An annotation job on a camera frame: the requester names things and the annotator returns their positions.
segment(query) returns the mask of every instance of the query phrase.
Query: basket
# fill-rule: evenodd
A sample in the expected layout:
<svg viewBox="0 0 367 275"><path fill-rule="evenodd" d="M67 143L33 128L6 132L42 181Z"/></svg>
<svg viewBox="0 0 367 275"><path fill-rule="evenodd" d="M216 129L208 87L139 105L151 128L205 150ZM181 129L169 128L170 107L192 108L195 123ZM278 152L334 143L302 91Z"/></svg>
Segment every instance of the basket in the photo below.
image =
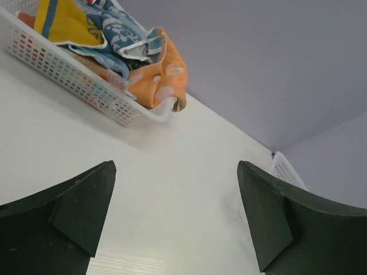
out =
<svg viewBox="0 0 367 275"><path fill-rule="evenodd" d="M39 0L0 0L2 49L123 126L128 126L132 121L163 122L168 119L176 98L170 97L156 108L146 109L15 16L17 11L36 15L38 2Z"/></svg>
<svg viewBox="0 0 367 275"><path fill-rule="evenodd" d="M289 161L281 152L277 152L275 154L273 162L270 166L269 174L296 187L308 191L303 181L294 170L293 166L289 163Z"/></svg>

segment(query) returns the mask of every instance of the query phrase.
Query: white surface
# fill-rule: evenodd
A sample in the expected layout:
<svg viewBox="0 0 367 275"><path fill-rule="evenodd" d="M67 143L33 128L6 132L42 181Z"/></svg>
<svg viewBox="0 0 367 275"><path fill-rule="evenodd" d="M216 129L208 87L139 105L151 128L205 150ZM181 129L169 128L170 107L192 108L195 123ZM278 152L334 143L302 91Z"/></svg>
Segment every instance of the white surface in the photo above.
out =
<svg viewBox="0 0 367 275"><path fill-rule="evenodd" d="M148 111L14 16L35 14L39 0L0 0L0 47L124 126L166 121L176 99Z"/></svg>
<svg viewBox="0 0 367 275"><path fill-rule="evenodd" d="M296 170L281 152L275 154L269 173L278 179L308 191Z"/></svg>
<svg viewBox="0 0 367 275"><path fill-rule="evenodd" d="M0 204L113 160L88 275L259 274L236 171L268 169L269 150L192 97L165 124L127 129L8 54L0 65Z"/></svg>

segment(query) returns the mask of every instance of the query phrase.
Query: wall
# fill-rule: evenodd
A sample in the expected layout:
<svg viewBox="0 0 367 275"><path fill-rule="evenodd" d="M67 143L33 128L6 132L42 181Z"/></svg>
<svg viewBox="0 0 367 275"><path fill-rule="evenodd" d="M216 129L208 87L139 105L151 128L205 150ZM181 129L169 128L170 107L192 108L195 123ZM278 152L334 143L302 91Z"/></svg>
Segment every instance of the wall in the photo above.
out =
<svg viewBox="0 0 367 275"><path fill-rule="evenodd" d="M284 154L310 192L367 208L367 113Z"/></svg>
<svg viewBox="0 0 367 275"><path fill-rule="evenodd" d="M366 110L365 0L119 1L167 30L191 95L273 151Z"/></svg>

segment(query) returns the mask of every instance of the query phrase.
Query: white table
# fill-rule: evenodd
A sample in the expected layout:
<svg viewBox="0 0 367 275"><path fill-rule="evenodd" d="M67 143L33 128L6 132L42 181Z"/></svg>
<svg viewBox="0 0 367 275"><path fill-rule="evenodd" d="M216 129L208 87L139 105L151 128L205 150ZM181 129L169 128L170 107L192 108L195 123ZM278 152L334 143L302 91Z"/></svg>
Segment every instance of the white table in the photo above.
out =
<svg viewBox="0 0 367 275"><path fill-rule="evenodd" d="M236 169L239 160L267 168L269 150L190 96L165 124L123 128L0 54L0 205L113 160L88 275L259 274Z"/></svg>

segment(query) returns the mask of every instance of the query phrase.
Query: orange cloth with spots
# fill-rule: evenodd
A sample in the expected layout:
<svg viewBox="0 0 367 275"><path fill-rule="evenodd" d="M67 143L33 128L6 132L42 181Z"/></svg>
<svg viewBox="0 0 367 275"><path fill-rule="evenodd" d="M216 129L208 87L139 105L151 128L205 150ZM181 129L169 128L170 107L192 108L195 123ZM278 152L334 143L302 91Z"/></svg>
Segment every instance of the orange cloth with spots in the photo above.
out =
<svg viewBox="0 0 367 275"><path fill-rule="evenodd" d="M163 28L158 28L158 35L162 37L158 62L130 71L128 90L139 104L148 108L158 106L168 97L176 97L173 110L179 112L186 107L186 64Z"/></svg>

